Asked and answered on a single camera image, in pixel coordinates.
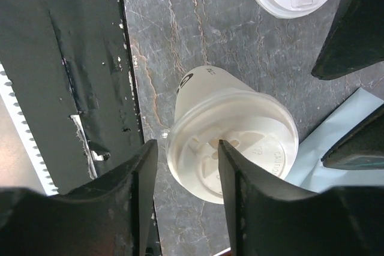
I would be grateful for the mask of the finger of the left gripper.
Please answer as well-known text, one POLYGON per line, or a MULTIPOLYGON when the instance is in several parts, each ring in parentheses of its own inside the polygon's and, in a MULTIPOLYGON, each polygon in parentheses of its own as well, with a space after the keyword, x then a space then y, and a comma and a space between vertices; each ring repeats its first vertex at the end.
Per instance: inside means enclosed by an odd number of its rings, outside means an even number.
POLYGON ((326 168, 383 169, 383 106, 368 115, 324 154, 326 168))
POLYGON ((383 61, 383 0, 340 0, 311 75, 333 80, 383 61))

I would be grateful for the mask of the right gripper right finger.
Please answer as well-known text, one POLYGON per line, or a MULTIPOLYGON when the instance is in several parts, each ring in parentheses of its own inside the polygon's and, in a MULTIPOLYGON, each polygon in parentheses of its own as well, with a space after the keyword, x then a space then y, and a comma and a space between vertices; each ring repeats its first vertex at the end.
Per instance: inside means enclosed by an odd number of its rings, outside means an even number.
POLYGON ((225 140, 218 167, 233 255, 383 254, 382 187, 307 191, 253 164, 225 140))

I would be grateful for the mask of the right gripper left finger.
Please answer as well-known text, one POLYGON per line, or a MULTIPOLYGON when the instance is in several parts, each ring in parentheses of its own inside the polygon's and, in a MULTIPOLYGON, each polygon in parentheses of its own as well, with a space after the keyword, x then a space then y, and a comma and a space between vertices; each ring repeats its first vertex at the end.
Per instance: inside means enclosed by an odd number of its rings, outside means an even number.
POLYGON ((157 255, 158 144, 65 195, 1 189, 2 255, 157 255))

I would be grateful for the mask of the blue white paper bag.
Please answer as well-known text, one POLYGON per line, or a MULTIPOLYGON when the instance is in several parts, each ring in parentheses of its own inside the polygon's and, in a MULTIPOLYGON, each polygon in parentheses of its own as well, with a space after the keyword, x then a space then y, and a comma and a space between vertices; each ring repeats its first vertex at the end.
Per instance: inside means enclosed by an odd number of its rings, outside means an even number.
POLYGON ((302 141, 285 181, 313 192, 322 192, 333 186, 382 186, 383 170, 366 165, 364 170, 326 168, 321 161, 337 141, 382 104, 383 100, 359 88, 302 141))

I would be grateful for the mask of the white paper coffee cup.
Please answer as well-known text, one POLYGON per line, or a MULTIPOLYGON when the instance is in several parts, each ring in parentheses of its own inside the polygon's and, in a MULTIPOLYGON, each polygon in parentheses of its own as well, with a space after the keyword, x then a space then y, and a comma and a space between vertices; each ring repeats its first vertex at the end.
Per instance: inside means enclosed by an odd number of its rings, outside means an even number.
POLYGON ((222 68, 202 65, 189 71, 176 91, 175 123, 205 98, 224 89, 253 91, 222 68))

